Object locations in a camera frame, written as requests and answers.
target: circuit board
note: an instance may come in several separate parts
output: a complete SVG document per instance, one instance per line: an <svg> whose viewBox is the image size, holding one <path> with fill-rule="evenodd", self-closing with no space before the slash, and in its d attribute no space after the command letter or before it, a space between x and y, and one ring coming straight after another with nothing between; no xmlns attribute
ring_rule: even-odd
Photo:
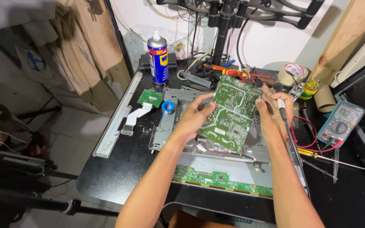
<svg viewBox="0 0 365 228"><path fill-rule="evenodd" d="M138 103L143 104L143 102L146 102L152 104L154 107L159 107L162 99L163 99L162 92L156 92L153 90L144 90L142 92L142 95L140 95L138 99Z"/></svg>
<svg viewBox="0 0 365 228"><path fill-rule="evenodd" d="M197 172L194 168L177 165L172 180L228 191L272 197L272 188L230 181L229 174L224 172Z"/></svg>
<svg viewBox="0 0 365 228"><path fill-rule="evenodd" d="M215 90L215 110L197 133L240 152L256 112L255 101L262 91L234 77L222 75Z"/></svg>

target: wd-40 can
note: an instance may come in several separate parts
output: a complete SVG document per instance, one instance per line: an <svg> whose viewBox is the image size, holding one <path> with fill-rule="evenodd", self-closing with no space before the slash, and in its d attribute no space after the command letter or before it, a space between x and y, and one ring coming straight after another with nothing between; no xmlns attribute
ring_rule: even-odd
<svg viewBox="0 0 365 228"><path fill-rule="evenodd" d="M147 41L147 49L153 81L158 84L165 83L168 80L167 41L156 31Z"/></svg>

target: masking tape roll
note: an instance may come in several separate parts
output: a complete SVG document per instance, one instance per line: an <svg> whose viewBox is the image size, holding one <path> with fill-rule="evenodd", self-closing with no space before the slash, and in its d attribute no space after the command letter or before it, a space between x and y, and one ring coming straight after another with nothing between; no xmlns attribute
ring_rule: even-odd
<svg viewBox="0 0 365 228"><path fill-rule="evenodd" d="M278 80L283 85L295 86L294 79L297 81L297 84L301 83L304 78L308 76L308 70L301 65L295 63L287 63L283 65L280 72L278 72Z"/></svg>
<svg viewBox="0 0 365 228"><path fill-rule="evenodd" d="M329 85L319 87L313 97L315 98L317 109L321 112L333 111L336 106L336 101L333 98Z"/></svg>

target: black table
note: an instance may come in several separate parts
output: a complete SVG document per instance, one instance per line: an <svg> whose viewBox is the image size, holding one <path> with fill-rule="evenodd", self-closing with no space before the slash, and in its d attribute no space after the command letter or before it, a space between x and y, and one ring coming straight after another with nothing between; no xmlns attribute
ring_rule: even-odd
<svg viewBox="0 0 365 228"><path fill-rule="evenodd" d="M183 69L183 67L185 67L185 63L180 62L179 69ZM176 69L170 70L168 86L170 88L189 86L190 82L181 81L175 77L176 72ZM277 72L258 69L257 73L271 75ZM142 91L153 86L150 71L143 72L143 79L129 103L132 110L141 107L137 100ZM314 101L308 101L307 106L311 107L308 112L312 122L317 123L317 127L322 126L324 119L321 113L314 112L316 111ZM77 179L77 191L93 198L124 204L156 157L148 149L151 135L151 130L148 131L148 129L158 126L161 114L160 109L154 109L138 118L133 136L121 134L108 159L91 155ZM300 144L311 141L305 125L299 127L296 134ZM340 150L340 160L362 165L356 154L349 151L346 146ZM331 163L312 162L332 172ZM305 175L312 195L312 203L327 227L365 225L364 171L344 170L340 166L339 181L336 185L333 184L332 179L324 177L307 166ZM173 202L275 223L273 201L269 198L172 182L165 204Z"/></svg>

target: digital multimeter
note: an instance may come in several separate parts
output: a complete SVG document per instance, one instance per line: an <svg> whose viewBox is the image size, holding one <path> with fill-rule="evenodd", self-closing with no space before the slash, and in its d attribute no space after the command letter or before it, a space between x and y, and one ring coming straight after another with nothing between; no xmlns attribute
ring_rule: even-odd
<svg viewBox="0 0 365 228"><path fill-rule="evenodd" d="M329 142L330 138L345 142L350 132L361 120L365 109L346 101L336 104L328 120L317 133L317 138L322 142Z"/></svg>

